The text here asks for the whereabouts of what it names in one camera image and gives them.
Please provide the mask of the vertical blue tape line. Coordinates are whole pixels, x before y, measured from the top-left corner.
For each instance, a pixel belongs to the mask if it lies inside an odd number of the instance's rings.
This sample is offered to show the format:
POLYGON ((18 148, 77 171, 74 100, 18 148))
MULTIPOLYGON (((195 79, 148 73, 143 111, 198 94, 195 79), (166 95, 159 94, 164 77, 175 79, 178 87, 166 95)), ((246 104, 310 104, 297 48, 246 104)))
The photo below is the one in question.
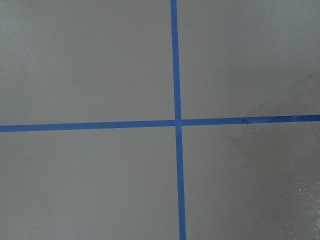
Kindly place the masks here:
POLYGON ((178 35, 178 5, 176 0, 170 1, 170 15, 171 15, 173 90, 174 90, 174 124, 175 124, 176 171, 177 171, 178 224, 179 224, 179 238, 181 240, 185 240, 187 238, 187 232, 186 232, 183 130, 182 130, 179 35, 178 35))

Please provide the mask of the horizontal blue tape line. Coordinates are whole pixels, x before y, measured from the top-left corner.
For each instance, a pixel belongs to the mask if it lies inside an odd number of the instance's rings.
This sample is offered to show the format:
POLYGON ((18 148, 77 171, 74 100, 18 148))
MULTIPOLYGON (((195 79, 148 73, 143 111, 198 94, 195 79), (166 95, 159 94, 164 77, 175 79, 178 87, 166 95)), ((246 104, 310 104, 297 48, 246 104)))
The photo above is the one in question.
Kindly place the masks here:
POLYGON ((213 125, 242 125, 242 124, 269 124, 269 123, 297 123, 318 122, 320 116, 314 115, 284 115, 284 116, 254 116, 254 117, 227 117, 181 120, 138 120, 115 122, 86 122, 86 123, 52 123, 52 124, 23 124, 2 125, 2 133, 11 132, 44 132, 44 131, 71 131, 71 130, 98 130, 98 129, 126 129, 152 127, 179 127, 179 126, 213 126, 213 125))

